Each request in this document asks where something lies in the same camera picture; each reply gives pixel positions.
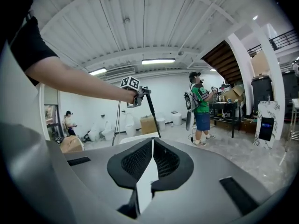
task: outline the person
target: person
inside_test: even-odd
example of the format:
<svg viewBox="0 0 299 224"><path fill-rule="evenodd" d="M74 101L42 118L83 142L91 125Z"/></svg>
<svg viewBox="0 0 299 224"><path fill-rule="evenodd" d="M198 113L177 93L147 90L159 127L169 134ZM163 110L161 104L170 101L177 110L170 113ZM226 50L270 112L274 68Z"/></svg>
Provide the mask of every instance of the person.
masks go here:
<svg viewBox="0 0 299 224"><path fill-rule="evenodd" d="M191 91L195 94L199 100L199 106L194 111L194 116L196 120L196 133L195 142L197 146L206 145L205 142L200 140L202 132L206 135L206 140L212 139L215 136L209 134L210 130L210 107L209 100L213 97L217 91L212 91L210 94L207 93L206 89L200 82L200 73L191 72L189 74L189 80L191 83Z"/></svg>
<svg viewBox="0 0 299 224"><path fill-rule="evenodd" d="M7 41L19 66L33 85L39 82L54 89L94 98L133 103L135 91L106 83L87 72L64 64L43 41L35 17L22 26L32 0L17 0L7 17Z"/></svg>
<svg viewBox="0 0 299 224"><path fill-rule="evenodd" d="M71 122L71 115L73 113L71 111L67 111L64 116L63 126L65 130L69 133L69 135L76 135L73 127L77 127L75 123Z"/></svg>

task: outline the wooden staircase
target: wooden staircase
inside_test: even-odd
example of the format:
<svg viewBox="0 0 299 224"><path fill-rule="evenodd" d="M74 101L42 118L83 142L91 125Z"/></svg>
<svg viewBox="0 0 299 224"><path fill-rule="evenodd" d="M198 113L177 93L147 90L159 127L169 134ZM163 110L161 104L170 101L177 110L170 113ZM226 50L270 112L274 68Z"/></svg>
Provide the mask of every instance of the wooden staircase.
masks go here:
<svg viewBox="0 0 299 224"><path fill-rule="evenodd" d="M237 81L242 81L239 65L226 41L221 42L202 59L212 66L232 87Z"/></svg>

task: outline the screen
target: screen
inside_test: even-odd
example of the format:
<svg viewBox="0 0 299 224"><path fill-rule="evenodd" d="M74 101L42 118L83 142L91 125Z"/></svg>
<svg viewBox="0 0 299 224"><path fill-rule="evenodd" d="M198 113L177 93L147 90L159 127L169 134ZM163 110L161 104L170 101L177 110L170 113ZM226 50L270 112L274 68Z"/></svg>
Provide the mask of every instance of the screen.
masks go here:
<svg viewBox="0 0 299 224"><path fill-rule="evenodd" d="M270 141L273 131L274 118L262 117L259 139Z"/></svg>

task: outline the ceiling light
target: ceiling light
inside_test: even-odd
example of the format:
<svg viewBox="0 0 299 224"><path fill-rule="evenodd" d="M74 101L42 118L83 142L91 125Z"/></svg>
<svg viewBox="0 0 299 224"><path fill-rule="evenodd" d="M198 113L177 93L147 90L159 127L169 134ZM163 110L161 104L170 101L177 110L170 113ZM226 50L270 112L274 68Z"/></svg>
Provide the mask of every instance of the ceiling light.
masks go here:
<svg viewBox="0 0 299 224"><path fill-rule="evenodd" d="M174 63L175 61L176 61L176 59L149 59L149 60L142 60L142 65Z"/></svg>
<svg viewBox="0 0 299 224"><path fill-rule="evenodd" d="M101 73L105 73L105 72L107 72L107 70L105 68L101 68L101 69L89 72L89 74L95 76L95 75L98 75L98 74L101 74Z"/></svg>

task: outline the air conditioner unit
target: air conditioner unit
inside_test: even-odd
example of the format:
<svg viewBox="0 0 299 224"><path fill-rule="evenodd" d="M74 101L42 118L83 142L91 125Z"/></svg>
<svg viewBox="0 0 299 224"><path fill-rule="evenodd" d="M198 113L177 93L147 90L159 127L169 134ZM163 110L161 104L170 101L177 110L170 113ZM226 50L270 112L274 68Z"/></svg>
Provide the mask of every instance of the air conditioner unit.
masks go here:
<svg viewBox="0 0 299 224"><path fill-rule="evenodd" d="M123 68L120 67L120 68L107 71L102 77L102 79L103 80L115 79L117 77L131 76L134 75L135 73L136 72L134 66L123 67Z"/></svg>

